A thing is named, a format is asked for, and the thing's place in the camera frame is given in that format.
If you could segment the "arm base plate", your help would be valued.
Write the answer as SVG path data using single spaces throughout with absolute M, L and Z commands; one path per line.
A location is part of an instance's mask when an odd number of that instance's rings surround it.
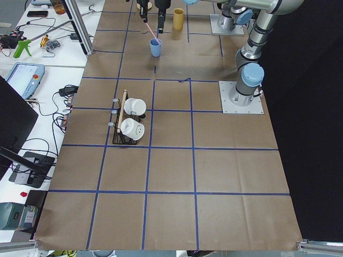
M 258 89 L 250 96 L 236 91 L 236 81 L 219 81 L 222 112 L 224 114 L 263 115 Z
M 211 32 L 213 35 L 243 36 L 242 25 L 236 25 L 231 17 L 222 14 L 210 14 Z

